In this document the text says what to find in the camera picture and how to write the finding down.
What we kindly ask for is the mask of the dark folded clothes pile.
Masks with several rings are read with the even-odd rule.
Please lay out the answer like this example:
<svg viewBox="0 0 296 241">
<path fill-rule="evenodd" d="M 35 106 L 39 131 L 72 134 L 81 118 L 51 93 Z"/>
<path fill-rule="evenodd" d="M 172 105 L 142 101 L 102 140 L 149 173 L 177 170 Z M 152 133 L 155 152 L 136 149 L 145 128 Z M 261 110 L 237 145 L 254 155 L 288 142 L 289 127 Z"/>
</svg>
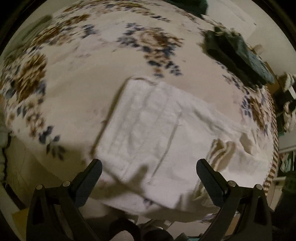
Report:
<svg viewBox="0 0 296 241">
<path fill-rule="evenodd" d="M 207 30 L 204 32 L 204 49 L 246 87 L 256 90 L 275 83 L 266 64 L 248 48 L 242 35 L 235 30 L 222 26 Z"/>
</svg>

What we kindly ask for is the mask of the floral patterned bedsheet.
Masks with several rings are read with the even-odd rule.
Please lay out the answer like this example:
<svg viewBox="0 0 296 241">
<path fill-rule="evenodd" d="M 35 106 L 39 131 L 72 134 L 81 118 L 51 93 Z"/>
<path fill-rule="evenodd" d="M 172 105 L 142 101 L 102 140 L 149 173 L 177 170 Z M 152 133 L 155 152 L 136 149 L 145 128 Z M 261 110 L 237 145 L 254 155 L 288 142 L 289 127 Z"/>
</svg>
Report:
<svg viewBox="0 0 296 241">
<path fill-rule="evenodd" d="M 22 44 L 11 45 L 1 64 L 1 110 L 12 135 L 7 180 L 17 197 L 29 205 L 38 184 L 70 180 L 97 158 L 122 91 L 137 78 L 183 90 L 251 128 L 260 145 L 270 142 L 261 183 L 268 192 L 278 147 L 273 102 L 266 86 L 246 87 L 207 54 L 204 32 L 216 26 L 225 27 L 165 1 L 78 1 L 50 15 L 37 34 L 35 27 L 19 34 Z M 104 170 L 84 213 L 95 217 L 103 205 L 182 222 L 210 214 L 154 204 Z"/>
</svg>

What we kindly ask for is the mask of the white pants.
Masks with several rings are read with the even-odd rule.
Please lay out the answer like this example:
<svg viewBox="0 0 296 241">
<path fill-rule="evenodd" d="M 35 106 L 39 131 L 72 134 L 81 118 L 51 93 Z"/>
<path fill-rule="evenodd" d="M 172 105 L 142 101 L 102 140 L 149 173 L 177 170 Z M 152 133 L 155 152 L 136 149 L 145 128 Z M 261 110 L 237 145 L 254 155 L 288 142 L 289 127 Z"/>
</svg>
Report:
<svg viewBox="0 0 296 241">
<path fill-rule="evenodd" d="M 164 82 L 130 79 L 100 138 L 104 171 L 154 204 L 205 215 L 217 208 L 196 173 L 206 159 L 227 180 L 253 187 L 271 167 L 272 145 L 208 103 Z"/>
</svg>

